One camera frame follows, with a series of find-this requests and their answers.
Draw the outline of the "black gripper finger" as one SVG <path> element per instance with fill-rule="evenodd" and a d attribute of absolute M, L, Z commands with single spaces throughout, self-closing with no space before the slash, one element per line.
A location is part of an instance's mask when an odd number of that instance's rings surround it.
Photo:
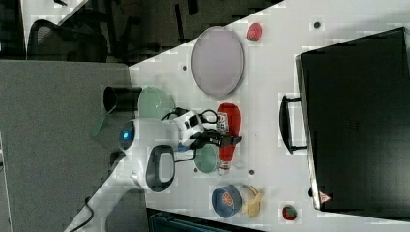
<path fill-rule="evenodd" d="M 236 144 L 240 143 L 241 141 L 242 141 L 241 136 L 231 136 L 230 137 L 230 144 L 231 145 L 236 145 Z"/>

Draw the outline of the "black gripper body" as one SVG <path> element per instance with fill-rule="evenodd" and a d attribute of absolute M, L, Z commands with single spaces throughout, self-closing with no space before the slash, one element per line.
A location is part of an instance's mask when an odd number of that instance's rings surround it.
<path fill-rule="evenodd" d="M 206 144 L 213 144 L 217 147 L 226 147 L 228 145 L 228 135 L 222 134 L 216 130 L 207 129 L 195 138 L 194 148 L 200 149 Z"/>

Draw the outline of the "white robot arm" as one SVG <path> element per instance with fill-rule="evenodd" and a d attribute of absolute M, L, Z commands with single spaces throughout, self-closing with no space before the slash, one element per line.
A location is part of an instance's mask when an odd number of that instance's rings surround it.
<path fill-rule="evenodd" d="M 124 156 L 94 195 L 85 200 L 84 207 L 64 232 L 106 232 L 106 220 L 125 193 L 132 189 L 168 189 L 172 181 L 160 175 L 165 155 L 170 157 L 169 167 L 174 168 L 177 152 L 197 150 L 206 144 L 219 148 L 238 144 L 242 140 L 240 111 L 229 108 L 217 112 L 215 117 L 213 129 L 205 127 L 209 121 L 203 115 L 179 107 L 161 119 L 128 121 L 119 139 Z"/>

